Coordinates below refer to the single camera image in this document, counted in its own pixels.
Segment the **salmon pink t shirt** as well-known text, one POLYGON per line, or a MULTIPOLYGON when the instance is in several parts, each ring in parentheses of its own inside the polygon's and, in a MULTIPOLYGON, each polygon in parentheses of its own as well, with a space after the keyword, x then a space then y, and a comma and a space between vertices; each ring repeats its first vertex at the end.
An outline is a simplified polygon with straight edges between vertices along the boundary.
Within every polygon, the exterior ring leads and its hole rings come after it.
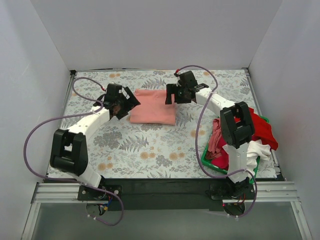
POLYGON ((140 102, 130 111, 132 124, 176 124, 174 104, 165 104, 166 90, 136 89, 134 96, 140 102))

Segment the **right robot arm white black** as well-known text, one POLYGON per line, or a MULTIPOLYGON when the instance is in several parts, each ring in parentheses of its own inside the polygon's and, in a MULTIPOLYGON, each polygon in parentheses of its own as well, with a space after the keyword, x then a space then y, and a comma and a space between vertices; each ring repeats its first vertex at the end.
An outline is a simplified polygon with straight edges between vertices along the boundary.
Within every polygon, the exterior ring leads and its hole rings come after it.
POLYGON ((177 83, 167 84, 165 104, 195 102, 204 110, 212 111, 220 120, 221 136, 226 142, 228 154, 228 171, 221 176, 204 171, 214 180, 209 190, 210 195, 217 199, 241 197, 249 189, 250 181, 255 180, 254 171, 247 166, 248 147, 255 133, 247 103, 233 102, 220 96, 214 88, 198 83, 190 70, 181 73, 177 69, 174 75, 177 83))

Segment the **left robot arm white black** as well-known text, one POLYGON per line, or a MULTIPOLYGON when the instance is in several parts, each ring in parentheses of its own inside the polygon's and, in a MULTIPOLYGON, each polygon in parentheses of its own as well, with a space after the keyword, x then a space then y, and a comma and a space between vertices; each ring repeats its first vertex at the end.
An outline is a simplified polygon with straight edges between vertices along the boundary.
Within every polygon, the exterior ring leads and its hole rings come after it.
POLYGON ((108 84, 90 112, 67 129, 55 131, 50 166, 89 185, 89 194, 95 200, 103 199, 107 193, 106 187, 101 184, 102 176, 89 166, 87 140, 113 117, 120 120, 140 104, 128 87, 108 84))

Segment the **dusty pink t shirt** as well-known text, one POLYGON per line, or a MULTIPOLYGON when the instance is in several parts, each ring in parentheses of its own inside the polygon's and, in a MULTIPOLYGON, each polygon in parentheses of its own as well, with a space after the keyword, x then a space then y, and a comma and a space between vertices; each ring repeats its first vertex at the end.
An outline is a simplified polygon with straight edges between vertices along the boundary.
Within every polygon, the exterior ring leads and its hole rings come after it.
POLYGON ((207 144, 208 148, 205 156, 207 160, 214 160, 226 155, 226 151, 223 148, 226 143, 222 137, 220 118, 215 118, 212 124, 212 134, 207 144))

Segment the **green plastic basket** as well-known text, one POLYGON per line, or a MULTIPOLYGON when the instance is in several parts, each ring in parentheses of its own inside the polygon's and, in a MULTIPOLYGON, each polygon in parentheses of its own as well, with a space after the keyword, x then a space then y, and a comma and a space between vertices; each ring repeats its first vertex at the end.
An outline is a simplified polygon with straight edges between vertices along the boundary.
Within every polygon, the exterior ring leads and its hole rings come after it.
MULTIPOLYGON (((252 141, 248 146, 246 166, 256 175, 259 164, 262 161, 269 161, 272 150, 276 150, 279 145, 273 136, 269 119, 255 113, 251 116, 255 134, 252 136, 252 141)), ((222 174, 228 173, 229 155, 227 153, 227 143, 222 137, 221 124, 218 118, 213 120, 212 134, 201 156, 201 162, 204 166, 214 171, 222 174)))

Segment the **magenta t shirt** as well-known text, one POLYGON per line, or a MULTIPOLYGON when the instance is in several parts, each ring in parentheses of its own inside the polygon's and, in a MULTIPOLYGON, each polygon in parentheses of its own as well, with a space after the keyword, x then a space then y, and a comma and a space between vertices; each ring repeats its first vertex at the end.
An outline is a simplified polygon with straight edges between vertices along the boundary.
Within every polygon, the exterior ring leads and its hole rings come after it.
POLYGON ((221 137, 217 142, 217 145, 214 149, 214 157, 211 160, 211 163, 216 167, 228 170, 229 169, 229 155, 224 150, 223 146, 226 145, 225 140, 221 137))

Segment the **red t shirt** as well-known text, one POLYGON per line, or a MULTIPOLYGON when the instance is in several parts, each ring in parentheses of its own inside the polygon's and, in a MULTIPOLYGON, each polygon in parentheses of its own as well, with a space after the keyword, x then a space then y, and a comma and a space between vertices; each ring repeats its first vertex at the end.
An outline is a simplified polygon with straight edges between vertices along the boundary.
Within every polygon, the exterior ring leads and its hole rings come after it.
POLYGON ((273 136, 271 125, 254 113, 250 107, 245 107, 245 115, 243 119, 243 110, 241 107, 236 106, 235 124, 236 130, 233 132, 234 140, 232 146, 236 149, 243 143, 247 143, 249 135, 251 140, 257 142, 261 140, 261 145, 266 147, 269 152, 277 150, 279 144, 273 136))

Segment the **white t shirt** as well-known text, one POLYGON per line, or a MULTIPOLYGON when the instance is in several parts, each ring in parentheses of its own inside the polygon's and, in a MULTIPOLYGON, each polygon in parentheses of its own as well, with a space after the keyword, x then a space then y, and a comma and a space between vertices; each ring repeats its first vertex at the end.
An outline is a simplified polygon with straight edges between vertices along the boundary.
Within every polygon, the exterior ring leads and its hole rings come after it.
POLYGON ((258 166, 257 158, 263 161, 269 161, 271 154, 271 146, 263 144, 261 139, 250 141, 247 148, 246 169, 254 175, 254 170, 258 166))

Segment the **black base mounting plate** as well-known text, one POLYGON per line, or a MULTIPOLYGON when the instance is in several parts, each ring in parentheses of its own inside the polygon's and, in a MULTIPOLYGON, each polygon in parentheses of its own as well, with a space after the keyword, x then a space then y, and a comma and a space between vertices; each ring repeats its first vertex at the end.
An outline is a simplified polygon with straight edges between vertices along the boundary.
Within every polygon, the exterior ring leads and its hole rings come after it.
POLYGON ((100 189, 114 193, 110 211, 121 210, 195 210, 222 211, 223 201, 254 198, 253 186, 233 184, 229 179, 213 178, 107 178, 100 189))

